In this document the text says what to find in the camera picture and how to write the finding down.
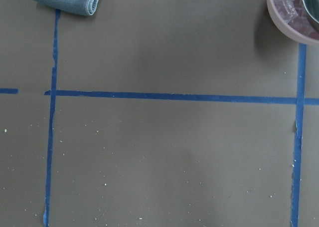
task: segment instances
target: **gray floor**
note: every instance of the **gray floor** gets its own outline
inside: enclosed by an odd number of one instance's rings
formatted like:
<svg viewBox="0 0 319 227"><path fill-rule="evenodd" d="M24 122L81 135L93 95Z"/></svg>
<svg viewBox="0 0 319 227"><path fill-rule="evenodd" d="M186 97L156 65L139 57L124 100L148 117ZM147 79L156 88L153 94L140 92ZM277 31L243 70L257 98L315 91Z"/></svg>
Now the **gray floor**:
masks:
<svg viewBox="0 0 319 227"><path fill-rule="evenodd" d="M55 10L0 0L0 226L43 226ZM266 0L100 0L62 12L57 89L296 97ZM319 98L307 47L306 98ZM296 105L57 96L52 227L289 227ZM306 105L300 227L319 226Z"/></svg>

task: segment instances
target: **clear plastic object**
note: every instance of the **clear plastic object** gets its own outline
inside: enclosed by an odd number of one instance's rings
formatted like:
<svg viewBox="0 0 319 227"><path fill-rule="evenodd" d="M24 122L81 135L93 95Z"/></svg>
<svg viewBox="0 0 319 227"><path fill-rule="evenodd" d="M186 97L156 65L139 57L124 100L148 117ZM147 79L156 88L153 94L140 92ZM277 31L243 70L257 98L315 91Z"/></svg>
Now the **clear plastic object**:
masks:
<svg viewBox="0 0 319 227"><path fill-rule="evenodd" d="M319 33L307 19L303 0L273 0L273 2L285 23L307 37L319 39Z"/></svg>

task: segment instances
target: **gray surface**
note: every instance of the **gray surface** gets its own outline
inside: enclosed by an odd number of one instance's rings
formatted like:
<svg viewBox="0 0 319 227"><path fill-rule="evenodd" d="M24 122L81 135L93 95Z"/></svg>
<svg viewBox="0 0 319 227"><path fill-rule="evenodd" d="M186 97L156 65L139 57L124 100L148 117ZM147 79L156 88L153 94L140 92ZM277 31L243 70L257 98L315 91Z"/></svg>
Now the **gray surface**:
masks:
<svg viewBox="0 0 319 227"><path fill-rule="evenodd" d="M266 0L101 0L59 26L61 89L296 94L298 45Z"/></svg>
<svg viewBox="0 0 319 227"><path fill-rule="evenodd" d="M307 106L304 119L302 182L300 192L300 226L319 226L319 108Z"/></svg>
<svg viewBox="0 0 319 227"><path fill-rule="evenodd" d="M57 110L52 226L290 225L294 106L59 97Z"/></svg>
<svg viewBox="0 0 319 227"><path fill-rule="evenodd" d="M50 100L0 95L0 103L0 226L41 227Z"/></svg>
<svg viewBox="0 0 319 227"><path fill-rule="evenodd" d="M298 44L265 3L101 0L92 17L62 13L57 88L295 97ZM0 7L0 88L19 89L0 94L0 226L43 226L54 10ZM318 51L306 97L319 97ZM300 227L318 226L318 108L305 108ZM52 227L290 225L294 105L57 97L56 109Z"/></svg>

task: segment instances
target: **vertical blue tape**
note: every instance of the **vertical blue tape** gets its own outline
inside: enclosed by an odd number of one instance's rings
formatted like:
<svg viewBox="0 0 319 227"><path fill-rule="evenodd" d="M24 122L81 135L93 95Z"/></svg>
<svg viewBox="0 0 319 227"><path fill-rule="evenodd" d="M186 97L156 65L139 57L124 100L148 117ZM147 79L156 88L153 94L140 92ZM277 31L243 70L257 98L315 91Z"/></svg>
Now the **vertical blue tape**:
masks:
<svg viewBox="0 0 319 227"><path fill-rule="evenodd" d="M52 150L53 150L53 120L55 112L56 99L56 77L58 67L58 21L60 19L60 10L55 11L55 25L54 25L54 43L53 43L53 60L54 67L52 68L51 79L51 99L50 99L50 120L48 133L48 152L46 160L46 180L45 180L45 210L43 215L43 223L45 227L49 227L50 214L50 194L51 194L51 167L52 167Z"/></svg>
<svg viewBox="0 0 319 227"><path fill-rule="evenodd" d="M306 53L307 46L299 45L299 63L298 63L298 82L297 82L297 102L296 102L296 134L294 147L294 170L293 170L293 192L291 224L292 227L298 227L299 220L299 193L300 193L300 173L301 173L301 155L303 144L303 120L305 106L305 79L306 79Z"/></svg>

